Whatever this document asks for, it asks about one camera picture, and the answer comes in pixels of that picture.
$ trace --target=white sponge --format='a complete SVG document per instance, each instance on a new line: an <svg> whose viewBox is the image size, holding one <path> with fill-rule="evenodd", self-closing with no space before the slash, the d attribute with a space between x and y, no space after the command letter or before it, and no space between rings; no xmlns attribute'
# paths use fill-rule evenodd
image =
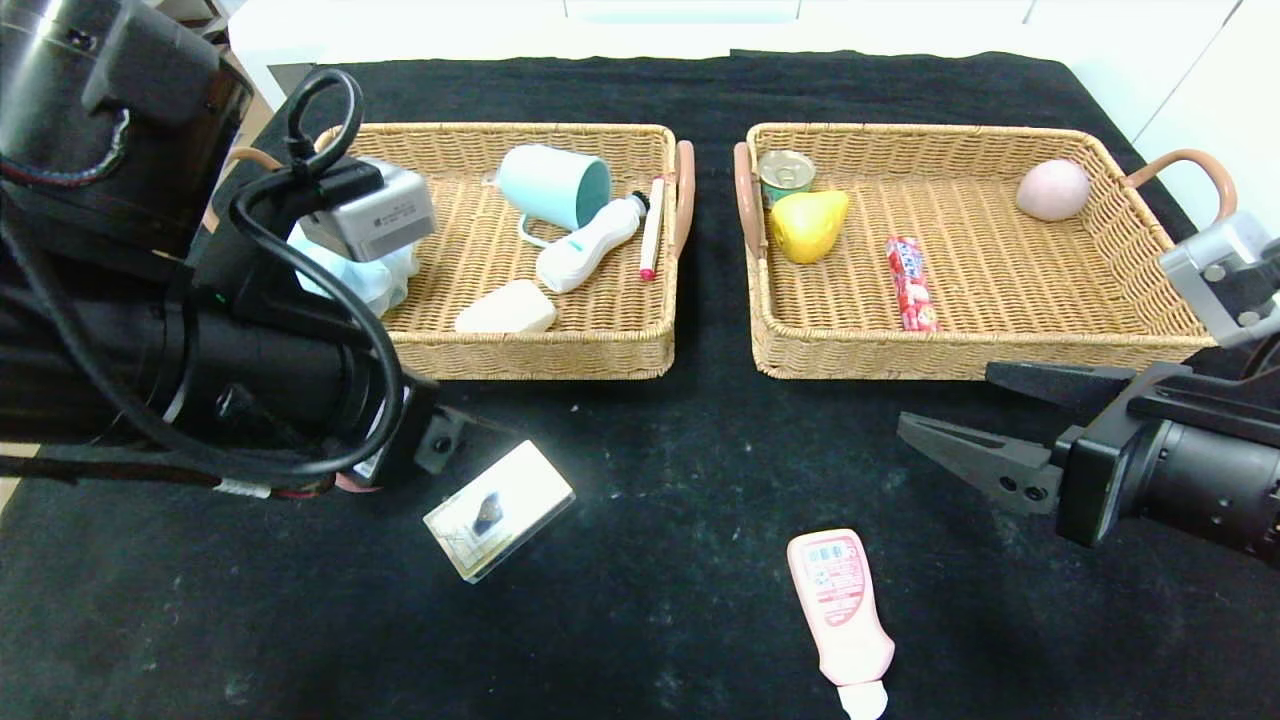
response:
<svg viewBox="0 0 1280 720"><path fill-rule="evenodd" d="M460 333L540 333L556 322L556 306L534 281L513 281L458 313Z"/></svg>

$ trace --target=can lid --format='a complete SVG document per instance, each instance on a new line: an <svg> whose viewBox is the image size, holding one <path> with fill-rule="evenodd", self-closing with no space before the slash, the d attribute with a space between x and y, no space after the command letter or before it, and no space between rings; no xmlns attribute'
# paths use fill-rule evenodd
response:
<svg viewBox="0 0 1280 720"><path fill-rule="evenodd" d="M760 179L782 190L796 190L818 174L810 160L795 150L769 150L760 155Z"/></svg>

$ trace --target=mint green mug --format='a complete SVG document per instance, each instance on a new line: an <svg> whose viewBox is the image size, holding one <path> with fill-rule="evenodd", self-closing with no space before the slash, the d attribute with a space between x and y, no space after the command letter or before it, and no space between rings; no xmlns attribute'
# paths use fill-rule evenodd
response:
<svg viewBox="0 0 1280 720"><path fill-rule="evenodd" d="M576 231L591 222L612 192L604 160L549 145L517 145L508 150L498 168L497 184L521 211L520 236L539 246L547 243L525 229L529 218Z"/></svg>

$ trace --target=marker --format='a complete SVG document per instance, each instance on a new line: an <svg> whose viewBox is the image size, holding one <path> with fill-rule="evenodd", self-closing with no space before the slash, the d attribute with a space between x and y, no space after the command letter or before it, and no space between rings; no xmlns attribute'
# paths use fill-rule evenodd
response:
<svg viewBox="0 0 1280 720"><path fill-rule="evenodd" d="M658 231L662 229L663 179L653 178L649 188L649 217L644 222L644 240L640 243L640 279L652 281L653 265L658 261Z"/></svg>

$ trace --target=pink ball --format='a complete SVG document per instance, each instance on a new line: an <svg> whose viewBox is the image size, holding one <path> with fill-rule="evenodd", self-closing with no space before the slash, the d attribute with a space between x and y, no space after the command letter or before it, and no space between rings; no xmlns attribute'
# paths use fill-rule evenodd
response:
<svg viewBox="0 0 1280 720"><path fill-rule="evenodd" d="M1018 186L1018 208L1041 220L1064 220L1089 200L1089 174L1070 160L1048 160L1032 168Z"/></svg>

